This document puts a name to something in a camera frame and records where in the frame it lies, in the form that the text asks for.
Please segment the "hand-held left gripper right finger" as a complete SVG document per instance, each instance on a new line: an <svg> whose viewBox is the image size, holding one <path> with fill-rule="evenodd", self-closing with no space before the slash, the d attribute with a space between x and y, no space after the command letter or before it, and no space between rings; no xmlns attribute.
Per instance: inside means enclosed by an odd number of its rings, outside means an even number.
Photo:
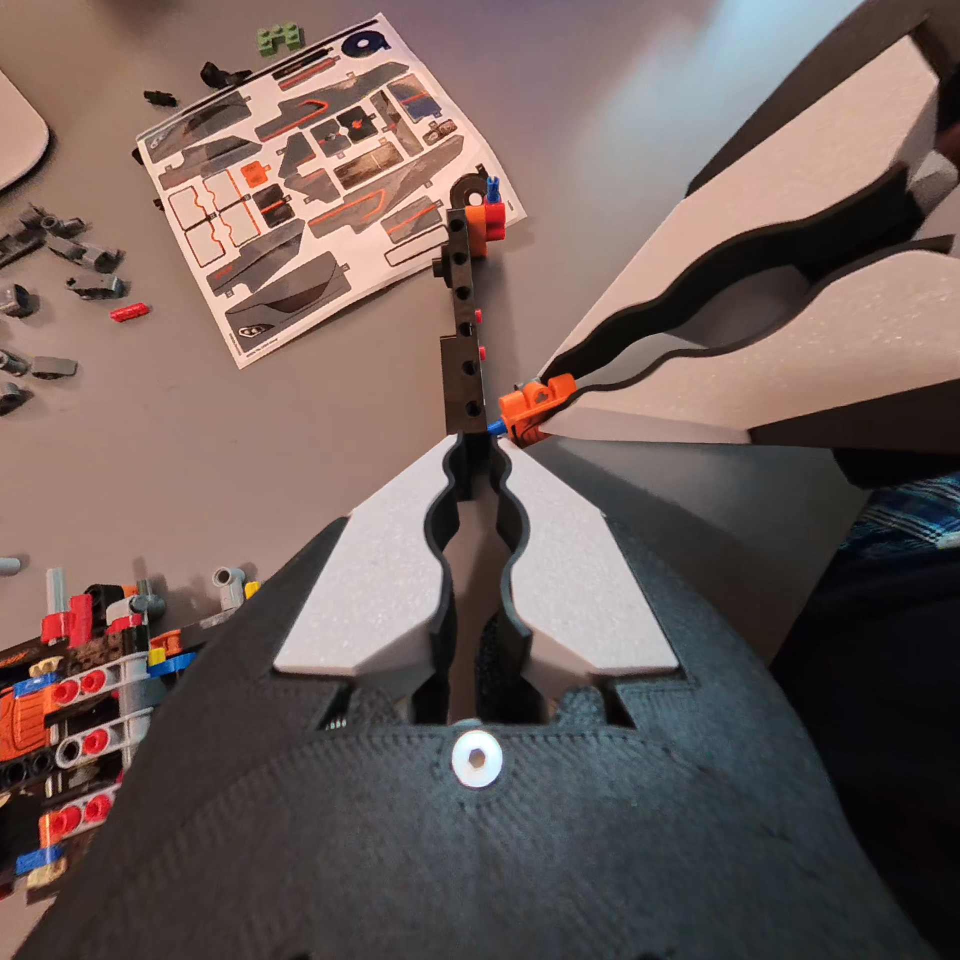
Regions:
<svg viewBox="0 0 960 960"><path fill-rule="evenodd" d="M681 677L681 662L606 514L507 438L493 443L509 548L493 649L498 716L541 716L568 690Z"/></svg>

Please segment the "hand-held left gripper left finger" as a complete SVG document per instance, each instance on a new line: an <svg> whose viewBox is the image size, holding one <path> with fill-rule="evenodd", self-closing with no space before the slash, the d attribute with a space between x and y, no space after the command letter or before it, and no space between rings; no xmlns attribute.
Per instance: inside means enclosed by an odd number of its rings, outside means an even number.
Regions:
<svg viewBox="0 0 960 960"><path fill-rule="evenodd" d="M457 637L445 548L460 527L461 438L446 437L349 515L273 661L375 688L446 722Z"/></svg>

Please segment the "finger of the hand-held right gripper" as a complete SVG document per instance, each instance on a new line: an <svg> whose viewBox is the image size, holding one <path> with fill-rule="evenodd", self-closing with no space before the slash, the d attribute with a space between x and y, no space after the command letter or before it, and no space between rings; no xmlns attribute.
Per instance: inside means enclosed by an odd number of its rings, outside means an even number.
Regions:
<svg viewBox="0 0 960 960"><path fill-rule="evenodd" d="M826 210L898 163L915 171L934 148L958 27L957 1L861 3L690 181L539 374L722 242Z"/></svg>
<svg viewBox="0 0 960 960"><path fill-rule="evenodd" d="M735 345L674 350L537 426L592 442L958 451L954 236L891 247Z"/></svg>

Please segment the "small orange lego assembly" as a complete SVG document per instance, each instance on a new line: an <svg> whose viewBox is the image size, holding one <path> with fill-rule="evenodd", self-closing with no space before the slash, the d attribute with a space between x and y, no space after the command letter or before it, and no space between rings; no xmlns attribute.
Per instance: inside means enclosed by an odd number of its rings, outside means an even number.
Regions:
<svg viewBox="0 0 960 960"><path fill-rule="evenodd" d="M525 449L548 435L542 425L567 404L577 389L575 378L560 374L545 383L533 380L499 398L500 416L486 427L492 438L507 437Z"/></svg>

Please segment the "black lego beam assembly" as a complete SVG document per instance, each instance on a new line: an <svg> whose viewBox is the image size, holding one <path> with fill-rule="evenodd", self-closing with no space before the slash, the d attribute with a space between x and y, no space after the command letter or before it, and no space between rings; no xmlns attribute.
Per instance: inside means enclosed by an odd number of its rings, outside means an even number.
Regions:
<svg viewBox="0 0 960 960"><path fill-rule="evenodd" d="M463 473L458 480L458 497L473 497L473 480L489 461L490 437L482 365L484 350L478 338L482 314L474 296L474 260L486 258L488 245L506 234L507 211L501 198L499 178L486 176L480 167L475 174L457 180L452 199L466 202L447 212L446 239L433 259L433 275L443 280L451 294L453 332L439 340L440 373L445 428L448 435L461 438L457 465ZM477 204L472 195L482 196Z"/></svg>

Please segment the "multicoloured lego car chassis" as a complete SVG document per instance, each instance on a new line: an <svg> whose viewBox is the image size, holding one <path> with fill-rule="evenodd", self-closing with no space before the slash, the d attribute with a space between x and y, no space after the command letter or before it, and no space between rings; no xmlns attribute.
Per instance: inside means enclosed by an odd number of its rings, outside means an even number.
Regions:
<svg viewBox="0 0 960 960"><path fill-rule="evenodd" d="M146 579L70 594L46 571L39 636L1 655L1 897L53 898L114 809L155 713L215 633L260 588L212 575L220 611L162 629Z"/></svg>

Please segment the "lego sticker sheet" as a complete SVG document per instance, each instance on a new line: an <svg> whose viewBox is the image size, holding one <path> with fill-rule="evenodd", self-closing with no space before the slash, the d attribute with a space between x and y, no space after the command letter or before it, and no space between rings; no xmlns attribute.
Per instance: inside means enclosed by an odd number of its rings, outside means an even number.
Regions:
<svg viewBox="0 0 960 960"><path fill-rule="evenodd" d="M146 169L240 370L425 270L454 184L494 151L383 13L214 90L141 133Z"/></svg>

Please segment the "pile of grey lego pieces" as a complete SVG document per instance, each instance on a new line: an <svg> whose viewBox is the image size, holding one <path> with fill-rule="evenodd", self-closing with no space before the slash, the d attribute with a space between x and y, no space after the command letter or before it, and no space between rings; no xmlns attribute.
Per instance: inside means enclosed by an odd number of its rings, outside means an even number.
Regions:
<svg viewBox="0 0 960 960"><path fill-rule="evenodd" d="M86 302L118 300L128 285L116 274L123 250L91 243L82 237L88 223L80 218L62 219L46 209L29 204L15 223L2 227L1 267L6 269L22 258L46 250L73 268L65 287ZM71 358L18 354L1 349L1 415L14 413L33 396L21 379L58 381L74 378L79 363Z"/></svg>

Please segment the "person's navy trousers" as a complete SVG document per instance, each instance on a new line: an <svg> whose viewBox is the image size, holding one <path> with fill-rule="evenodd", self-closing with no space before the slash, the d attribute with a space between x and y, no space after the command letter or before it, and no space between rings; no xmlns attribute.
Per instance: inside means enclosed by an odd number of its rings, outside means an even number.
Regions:
<svg viewBox="0 0 960 960"><path fill-rule="evenodd" d="M771 672L883 882L958 958L958 548L839 554Z"/></svg>

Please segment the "light grey rounded pad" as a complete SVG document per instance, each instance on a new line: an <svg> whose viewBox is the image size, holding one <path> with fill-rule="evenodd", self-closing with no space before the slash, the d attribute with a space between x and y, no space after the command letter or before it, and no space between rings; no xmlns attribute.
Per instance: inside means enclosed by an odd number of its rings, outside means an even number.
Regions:
<svg viewBox="0 0 960 960"><path fill-rule="evenodd" d="M49 143L50 129L41 114L1 73L1 191L30 174Z"/></svg>

